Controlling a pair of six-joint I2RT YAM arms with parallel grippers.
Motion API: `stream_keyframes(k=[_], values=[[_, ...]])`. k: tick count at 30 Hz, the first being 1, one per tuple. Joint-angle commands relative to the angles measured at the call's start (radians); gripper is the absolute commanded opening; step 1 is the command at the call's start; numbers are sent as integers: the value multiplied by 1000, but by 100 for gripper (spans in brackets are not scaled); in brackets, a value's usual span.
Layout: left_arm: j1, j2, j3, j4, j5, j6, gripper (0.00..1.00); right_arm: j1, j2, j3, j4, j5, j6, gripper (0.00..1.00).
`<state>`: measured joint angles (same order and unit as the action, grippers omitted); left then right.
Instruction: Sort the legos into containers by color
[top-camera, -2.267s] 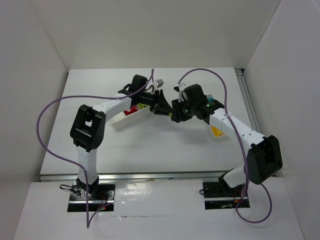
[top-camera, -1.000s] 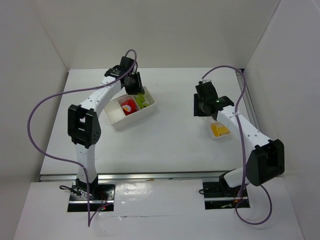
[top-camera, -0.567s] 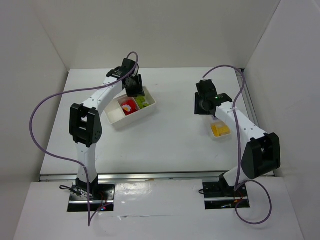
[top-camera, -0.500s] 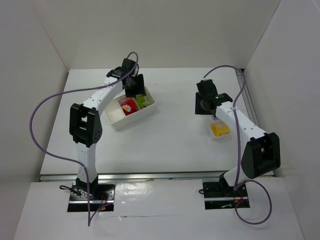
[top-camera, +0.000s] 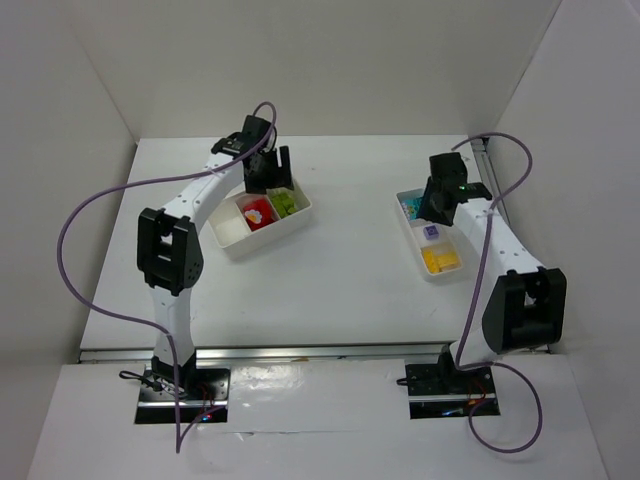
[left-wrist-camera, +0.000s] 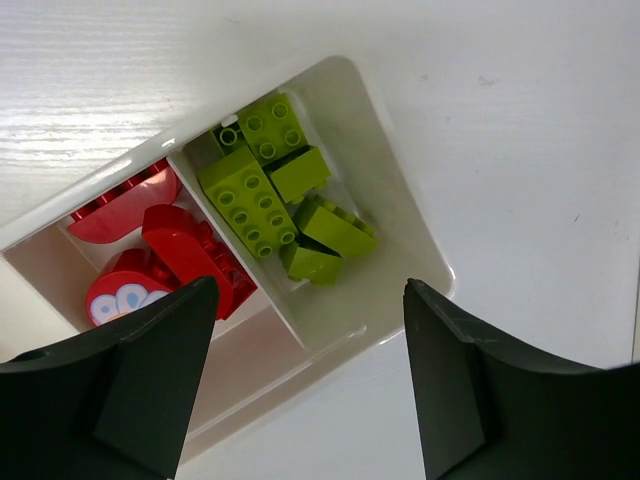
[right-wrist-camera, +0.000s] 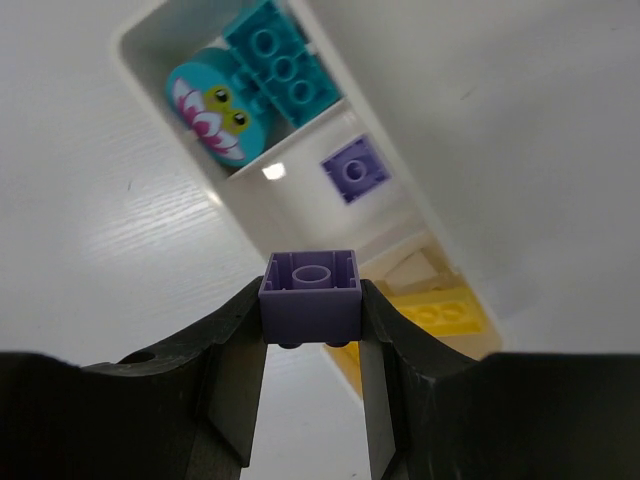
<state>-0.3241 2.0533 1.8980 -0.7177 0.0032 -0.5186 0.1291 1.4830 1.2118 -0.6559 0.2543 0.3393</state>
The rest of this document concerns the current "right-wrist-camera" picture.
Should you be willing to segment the teal frog lego brick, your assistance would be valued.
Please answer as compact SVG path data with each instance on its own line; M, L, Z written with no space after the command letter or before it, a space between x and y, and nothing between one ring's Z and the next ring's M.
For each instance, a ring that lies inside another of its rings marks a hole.
M229 50L199 50L170 73L165 92L176 115L219 163L242 168L266 149L275 109Z

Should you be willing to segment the teal long lego brick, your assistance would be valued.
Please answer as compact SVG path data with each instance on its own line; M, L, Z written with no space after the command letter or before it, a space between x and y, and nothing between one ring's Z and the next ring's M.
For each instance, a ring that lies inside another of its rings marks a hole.
M223 38L244 71L294 127L305 125L341 98L293 20L275 2L260 1L242 10L224 28Z

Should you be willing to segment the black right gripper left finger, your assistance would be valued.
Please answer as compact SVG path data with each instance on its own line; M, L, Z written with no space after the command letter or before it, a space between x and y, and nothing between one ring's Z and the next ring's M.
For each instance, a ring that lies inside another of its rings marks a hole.
M116 363L1 356L5 479L236 479L266 363L258 280Z

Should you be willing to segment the lavender lego brick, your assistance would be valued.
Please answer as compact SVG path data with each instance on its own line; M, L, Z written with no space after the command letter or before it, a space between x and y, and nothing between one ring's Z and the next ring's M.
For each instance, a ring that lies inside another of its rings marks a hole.
M258 297L268 344L361 339L362 287L352 250L274 252Z

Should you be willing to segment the purple lego brick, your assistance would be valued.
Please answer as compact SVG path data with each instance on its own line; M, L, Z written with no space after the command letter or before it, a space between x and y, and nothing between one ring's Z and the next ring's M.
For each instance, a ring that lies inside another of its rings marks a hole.
M320 165L346 204L355 202L391 179L389 170L367 135L354 139Z

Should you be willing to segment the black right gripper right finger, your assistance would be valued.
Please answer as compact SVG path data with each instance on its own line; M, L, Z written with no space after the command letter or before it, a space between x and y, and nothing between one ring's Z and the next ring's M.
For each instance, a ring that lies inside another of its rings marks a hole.
M362 282L359 344L375 479L635 479L635 354L473 360Z

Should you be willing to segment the yellow lego plate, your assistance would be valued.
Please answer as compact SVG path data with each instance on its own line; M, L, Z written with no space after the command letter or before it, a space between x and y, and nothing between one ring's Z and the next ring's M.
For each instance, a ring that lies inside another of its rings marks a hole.
M400 314L434 337L481 334L489 325L472 290L465 286L408 295L392 295L385 289L381 289L381 292ZM351 342L343 347L325 346L325 350L361 397L358 344Z

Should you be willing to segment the white curved lego brick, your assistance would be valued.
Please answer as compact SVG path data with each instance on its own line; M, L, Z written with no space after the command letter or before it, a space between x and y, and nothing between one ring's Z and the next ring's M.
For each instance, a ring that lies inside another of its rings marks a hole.
M438 271L422 249L410 254L383 277L394 295L420 291L438 276Z

